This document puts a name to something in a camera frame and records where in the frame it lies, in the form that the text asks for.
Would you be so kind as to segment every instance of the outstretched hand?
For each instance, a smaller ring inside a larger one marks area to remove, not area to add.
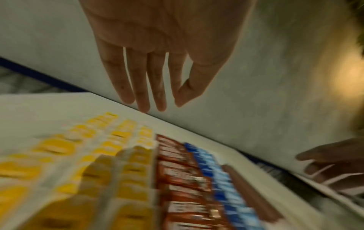
[[[159,111],[166,109],[162,68],[175,104],[200,96],[230,57],[255,0],[80,0],[102,63],[124,103],[150,109],[146,73]],[[124,65],[124,49],[132,87]],[[182,84],[182,67],[193,61]]]
[[[364,138],[319,146],[298,154],[296,159],[314,160],[305,168],[305,173],[309,175],[328,167],[313,177],[319,183],[343,174],[357,174],[330,184],[334,190],[364,186]]]

